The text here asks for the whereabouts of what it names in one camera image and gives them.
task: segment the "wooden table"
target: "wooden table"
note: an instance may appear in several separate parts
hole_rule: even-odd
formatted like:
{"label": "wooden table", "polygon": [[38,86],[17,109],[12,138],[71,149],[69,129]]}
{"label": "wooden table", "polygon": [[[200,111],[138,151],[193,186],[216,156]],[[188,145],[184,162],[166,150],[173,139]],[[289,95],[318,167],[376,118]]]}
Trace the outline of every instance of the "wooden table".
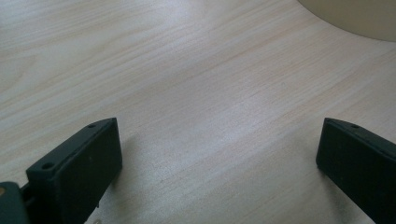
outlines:
{"label": "wooden table", "polygon": [[315,164],[323,119],[396,142],[396,43],[296,0],[0,0],[0,180],[117,117],[87,223],[373,223]]}

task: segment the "light wood surface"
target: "light wood surface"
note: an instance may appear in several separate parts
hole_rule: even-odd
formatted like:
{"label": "light wood surface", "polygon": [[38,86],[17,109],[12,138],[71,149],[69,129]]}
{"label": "light wood surface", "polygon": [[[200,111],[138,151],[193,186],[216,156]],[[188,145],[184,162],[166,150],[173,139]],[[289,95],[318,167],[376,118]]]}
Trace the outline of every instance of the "light wood surface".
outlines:
{"label": "light wood surface", "polygon": [[396,43],[297,0],[0,0],[0,180],[117,117],[89,224],[373,223],[315,156],[325,117],[396,142],[395,90]]}

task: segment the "wood grain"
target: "wood grain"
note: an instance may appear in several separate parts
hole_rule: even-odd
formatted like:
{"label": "wood grain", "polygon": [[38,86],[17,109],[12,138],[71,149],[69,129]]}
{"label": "wood grain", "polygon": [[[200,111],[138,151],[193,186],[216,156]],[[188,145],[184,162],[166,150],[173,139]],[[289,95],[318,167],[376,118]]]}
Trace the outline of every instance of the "wood grain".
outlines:
{"label": "wood grain", "polygon": [[315,165],[325,117],[396,142],[396,44],[296,0],[0,0],[0,180],[117,117],[87,223],[373,223]]}

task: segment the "yellow object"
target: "yellow object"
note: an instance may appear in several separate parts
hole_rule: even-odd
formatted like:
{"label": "yellow object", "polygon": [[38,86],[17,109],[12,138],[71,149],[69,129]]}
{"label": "yellow object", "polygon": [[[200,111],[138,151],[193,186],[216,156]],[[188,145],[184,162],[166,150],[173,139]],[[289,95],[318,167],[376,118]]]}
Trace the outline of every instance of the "yellow object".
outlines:
{"label": "yellow object", "polygon": [[396,0],[299,0],[323,20],[351,33],[396,42]]}

